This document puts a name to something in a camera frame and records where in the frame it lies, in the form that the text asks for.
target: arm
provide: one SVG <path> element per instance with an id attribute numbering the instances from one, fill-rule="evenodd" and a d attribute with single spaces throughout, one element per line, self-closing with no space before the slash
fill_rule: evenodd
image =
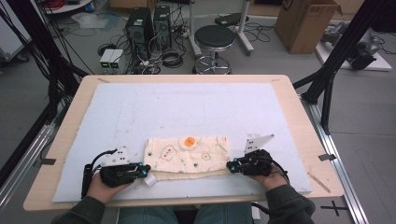
<path id="1" fill-rule="evenodd" d="M 105 204 L 110 202 L 116 193 L 128 186 L 110 188 L 102 182 L 100 175 L 96 174 L 92 178 L 87 196 L 65 214 L 53 219 L 51 223 L 99 224 L 106 209 Z"/>
<path id="2" fill-rule="evenodd" d="M 257 180 L 266 189 L 270 220 L 275 223 L 314 223 L 311 219 L 315 211 L 315 204 L 299 194 L 283 177 L 280 172 L 273 172 L 268 176 L 255 175 Z"/>

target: wooden table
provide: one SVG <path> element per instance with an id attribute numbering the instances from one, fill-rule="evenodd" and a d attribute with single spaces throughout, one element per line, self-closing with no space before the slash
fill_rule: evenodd
<path id="1" fill-rule="evenodd" d="M 344 194 L 343 187 L 329 161 L 321 161 L 318 156 L 325 154 L 309 117 L 297 96 L 288 77 L 281 75 L 232 75 L 232 76 L 88 76 L 83 79 L 78 92 L 64 118 L 64 121 L 52 143 L 47 158 L 56 159 L 54 165 L 43 165 L 24 202 L 28 211 L 67 209 L 74 203 L 53 203 L 52 197 L 58 182 L 68 150 L 76 138 L 78 127 L 91 103 L 96 86 L 99 83 L 271 83 L 290 133 L 308 173 L 313 191 L 305 196 L 339 197 Z M 198 204 L 262 201 L 262 196 L 246 195 L 232 198 L 191 198 L 183 200 L 145 200 L 110 203 L 109 206 L 147 206 L 162 204 Z"/>

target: dark green sleeve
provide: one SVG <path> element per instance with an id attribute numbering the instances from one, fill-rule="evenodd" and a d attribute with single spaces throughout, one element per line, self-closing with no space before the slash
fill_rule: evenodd
<path id="1" fill-rule="evenodd" d="M 268 190 L 267 197 L 270 220 L 268 224 L 309 224 L 315 212 L 315 204 L 299 194 L 292 186 L 284 185 Z"/>
<path id="2" fill-rule="evenodd" d="M 99 224 L 105 212 L 105 205 L 94 198 L 85 197 L 65 214 L 52 220 L 52 224 Z"/>

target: black stool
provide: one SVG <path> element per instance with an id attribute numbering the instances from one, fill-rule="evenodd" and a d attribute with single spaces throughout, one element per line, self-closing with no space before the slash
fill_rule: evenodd
<path id="1" fill-rule="evenodd" d="M 195 43 L 202 49 L 209 49 L 210 56 L 203 56 L 195 62 L 192 69 L 196 74 L 231 74 L 230 64 L 219 57 L 218 51 L 228 49 L 235 41 L 230 29 L 220 25 L 199 28 L 194 35 Z"/>

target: folded cloth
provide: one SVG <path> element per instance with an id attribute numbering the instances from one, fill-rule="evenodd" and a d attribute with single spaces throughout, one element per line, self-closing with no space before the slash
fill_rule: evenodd
<path id="1" fill-rule="evenodd" d="M 178 178 L 224 174 L 217 171 L 226 170 L 229 160 L 224 136 L 152 138 L 147 142 L 144 156 L 144 163 L 151 166 L 151 171 L 160 172 L 167 179 L 175 179 L 170 174 L 183 174 Z"/>

